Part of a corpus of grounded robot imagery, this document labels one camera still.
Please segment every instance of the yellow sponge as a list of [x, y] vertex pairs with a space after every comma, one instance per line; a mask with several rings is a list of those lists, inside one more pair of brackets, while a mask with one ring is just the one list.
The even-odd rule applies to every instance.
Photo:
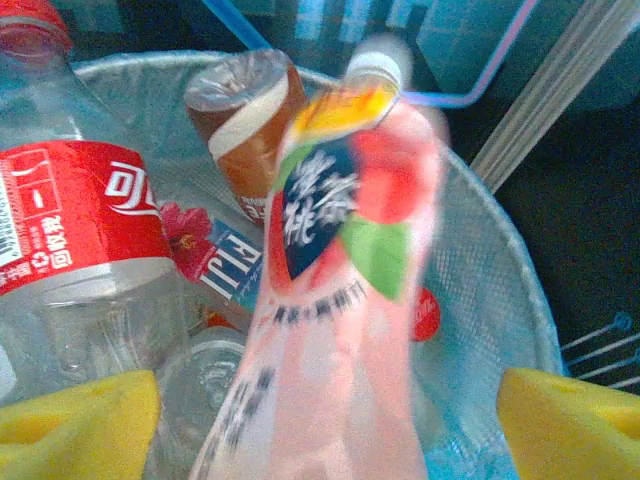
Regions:
[[145, 370], [0, 409], [0, 478], [138, 480], [159, 412]]
[[521, 480], [640, 479], [636, 395], [512, 368], [498, 417]]

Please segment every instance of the blue label graphic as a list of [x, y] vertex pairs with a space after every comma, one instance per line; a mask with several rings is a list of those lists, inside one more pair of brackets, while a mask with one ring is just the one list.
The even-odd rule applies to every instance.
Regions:
[[284, 184], [283, 242], [295, 279], [320, 256], [355, 209], [358, 174], [347, 137], [322, 143]]

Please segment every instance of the green leaf graphic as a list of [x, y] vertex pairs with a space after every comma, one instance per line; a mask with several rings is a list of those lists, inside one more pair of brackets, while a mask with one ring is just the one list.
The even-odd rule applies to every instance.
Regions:
[[293, 169], [296, 168], [296, 165], [304, 160], [307, 155], [309, 155], [309, 152], [313, 149], [314, 146], [315, 144], [309, 143], [302, 145], [301, 147], [293, 150], [284, 158], [284, 160], [282, 160], [282, 163], [280, 164], [280, 170], [278, 171], [278, 178], [276, 179], [276, 182], [274, 184], [274, 191], [278, 192], [284, 189], [284, 184], [286, 183], [287, 178], [289, 178], [289, 175], [291, 174]]
[[408, 226], [373, 223], [356, 213], [340, 229], [340, 238], [351, 261], [373, 288], [397, 300], [408, 265]]

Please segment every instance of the red bottle cap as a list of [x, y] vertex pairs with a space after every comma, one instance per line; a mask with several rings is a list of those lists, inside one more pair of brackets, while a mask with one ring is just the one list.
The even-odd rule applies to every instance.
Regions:
[[3, 20], [13, 17], [14, 24], [28, 24], [46, 28], [54, 33], [65, 51], [71, 50], [73, 43], [62, 17], [48, 0], [2, 0], [0, 1], [0, 27]]

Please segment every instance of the red flower graphic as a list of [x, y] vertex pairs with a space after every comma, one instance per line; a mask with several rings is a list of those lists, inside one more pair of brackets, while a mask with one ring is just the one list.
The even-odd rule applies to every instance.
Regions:
[[181, 211], [175, 202], [160, 208], [173, 260], [187, 280], [197, 283], [216, 246], [207, 240], [211, 221], [204, 208]]

